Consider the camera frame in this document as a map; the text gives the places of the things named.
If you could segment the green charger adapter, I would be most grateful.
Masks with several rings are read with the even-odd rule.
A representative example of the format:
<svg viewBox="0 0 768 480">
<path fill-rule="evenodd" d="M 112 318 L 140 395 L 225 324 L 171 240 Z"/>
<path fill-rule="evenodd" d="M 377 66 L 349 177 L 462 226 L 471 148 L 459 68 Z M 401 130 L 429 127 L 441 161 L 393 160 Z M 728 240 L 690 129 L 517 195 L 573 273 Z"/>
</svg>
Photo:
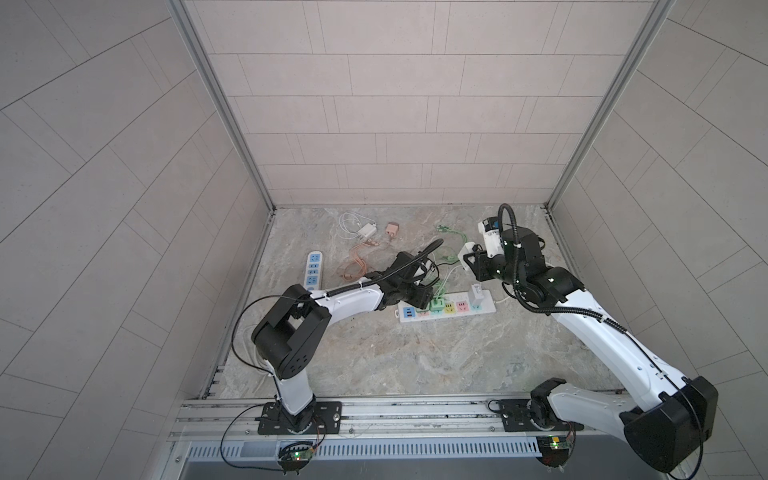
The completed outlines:
<svg viewBox="0 0 768 480">
<path fill-rule="evenodd" d="M 445 300 L 440 298 L 434 298 L 429 304 L 429 310 L 431 312 L 442 312 L 445 308 Z"/>
</svg>

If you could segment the white charger adapter with cable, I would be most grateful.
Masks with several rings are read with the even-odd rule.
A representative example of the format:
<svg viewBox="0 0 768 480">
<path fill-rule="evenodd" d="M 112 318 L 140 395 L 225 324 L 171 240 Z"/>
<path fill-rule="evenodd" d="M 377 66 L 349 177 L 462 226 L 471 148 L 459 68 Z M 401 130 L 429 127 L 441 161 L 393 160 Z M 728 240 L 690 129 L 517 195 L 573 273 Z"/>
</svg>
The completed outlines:
<svg viewBox="0 0 768 480">
<path fill-rule="evenodd" d="M 468 303 L 471 306 L 478 306 L 481 305 L 482 302 L 485 300 L 486 295 L 484 293 L 484 290 L 482 289 L 482 286 L 479 283 L 474 283 L 470 286 L 468 293 Z"/>
</svg>

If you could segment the white multicolour socket power strip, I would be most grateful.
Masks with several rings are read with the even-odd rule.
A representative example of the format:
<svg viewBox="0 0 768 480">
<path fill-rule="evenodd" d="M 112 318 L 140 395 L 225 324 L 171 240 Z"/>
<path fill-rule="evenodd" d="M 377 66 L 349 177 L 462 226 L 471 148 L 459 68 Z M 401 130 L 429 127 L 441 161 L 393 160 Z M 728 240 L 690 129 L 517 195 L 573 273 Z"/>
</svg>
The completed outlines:
<svg viewBox="0 0 768 480">
<path fill-rule="evenodd" d="M 413 323 L 493 314 L 497 311 L 496 304 L 490 297 L 489 290 L 484 290 L 484 293 L 486 298 L 482 304 L 478 306 L 471 306 L 468 303 L 467 292 L 448 293 L 443 297 L 446 305 L 442 312 L 431 312 L 429 306 L 426 310 L 419 310 L 412 305 L 401 301 L 397 305 L 395 317 L 401 323 Z"/>
</svg>

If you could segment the white blue socket power strip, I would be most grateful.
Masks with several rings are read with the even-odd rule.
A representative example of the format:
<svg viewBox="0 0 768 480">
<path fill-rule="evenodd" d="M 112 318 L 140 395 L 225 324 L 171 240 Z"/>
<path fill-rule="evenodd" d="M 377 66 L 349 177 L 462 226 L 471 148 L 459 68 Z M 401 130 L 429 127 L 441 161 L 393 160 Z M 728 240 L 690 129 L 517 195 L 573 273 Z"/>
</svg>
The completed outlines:
<svg viewBox="0 0 768 480">
<path fill-rule="evenodd" d="M 303 286 L 307 291 L 321 288 L 322 283 L 323 253 L 311 251 L 307 255 Z"/>
</svg>

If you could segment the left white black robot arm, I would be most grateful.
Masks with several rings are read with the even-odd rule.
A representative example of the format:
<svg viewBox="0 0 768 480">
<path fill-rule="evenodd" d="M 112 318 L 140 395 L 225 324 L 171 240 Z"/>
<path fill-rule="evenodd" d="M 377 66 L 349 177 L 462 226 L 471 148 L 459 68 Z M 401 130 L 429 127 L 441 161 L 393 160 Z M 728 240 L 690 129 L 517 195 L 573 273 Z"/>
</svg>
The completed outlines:
<svg viewBox="0 0 768 480">
<path fill-rule="evenodd" d="M 415 255 L 401 251 L 384 271 L 374 271 L 357 281 L 332 290 L 310 290 L 300 284 L 276 295 L 276 303 L 253 328 L 251 344 L 259 364 L 242 357 L 235 347 L 238 328 L 230 337 L 231 353 L 244 365 L 269 376 L 276 400 L 263 407 L 265 425 L 258 433 L 303 434 L 337 431 L 336 422 L 324 426 L 325 402 L 319 403 L 305 371 L 327 328 L 356 315 L 385 310 L 400 302 L 426 308 L 434 296 L 424 281 L 433 263 L 429 255 L 444 240 L 437 238 Z"/>
</svg>

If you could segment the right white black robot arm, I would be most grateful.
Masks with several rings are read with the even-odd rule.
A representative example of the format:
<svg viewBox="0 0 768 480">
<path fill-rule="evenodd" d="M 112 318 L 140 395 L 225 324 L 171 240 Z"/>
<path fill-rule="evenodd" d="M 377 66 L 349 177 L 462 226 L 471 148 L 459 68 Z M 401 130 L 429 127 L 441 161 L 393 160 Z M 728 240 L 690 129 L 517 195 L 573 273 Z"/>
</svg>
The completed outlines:
<svg viewBox="0 0 768 480">
<path fill-rule="evenodd" d="M 525 310 L 546 315 L 573 333 L 621 382 L 624 394 L 577 388 L 551 378 L 530 393 L 532 424 L 552 430 L 578 423 L 625 441 L 653 469 L 671 475 L 690 455 L 704 454 L 719 398 L 702 376 L 690 378 L 644 346 L 564 267 L 545 261 L 541 238 L 499 206 L 479 225 L 484 243 L 461 258 L 480 281 L 498 280 Z"/>
</svg>

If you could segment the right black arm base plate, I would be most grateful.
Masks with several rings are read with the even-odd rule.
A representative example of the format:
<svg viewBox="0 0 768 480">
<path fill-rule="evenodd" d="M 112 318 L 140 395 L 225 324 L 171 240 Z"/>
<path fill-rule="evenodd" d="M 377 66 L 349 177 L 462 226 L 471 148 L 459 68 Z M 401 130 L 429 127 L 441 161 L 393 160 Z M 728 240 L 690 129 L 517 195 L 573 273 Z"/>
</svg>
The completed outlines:
<svg viewBox="0 0 768 480">
<path fill-rule="evenodd" d="M 533 412 L 529 408 L 529 399 L 501 399 L 488 402 L 489 408 L 497 413 L 502 420 L 505 432 L 568 432 L 574 429 L 580 432 L 585 427 L 576 422 L 563 422 L 556 419 L 544 421 L 538 425 L 534 421 Z"/>
</svg>

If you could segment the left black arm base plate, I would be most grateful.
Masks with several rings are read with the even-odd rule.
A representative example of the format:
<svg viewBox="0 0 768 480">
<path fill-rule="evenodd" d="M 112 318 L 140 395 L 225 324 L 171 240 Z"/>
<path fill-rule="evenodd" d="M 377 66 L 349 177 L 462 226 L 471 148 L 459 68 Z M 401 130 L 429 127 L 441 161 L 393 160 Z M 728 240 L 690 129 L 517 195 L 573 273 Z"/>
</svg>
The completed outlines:
<svg viewBox="0 0 768 480">
<path fill-rule="evenodd" d="M 312 435 L 338 434 L 342 414 L 341 402 L 312 401 L 296 415 L 290 414 L 280 402 L 268 402 L 258 417 L 258 434 Z"/>
</svg>

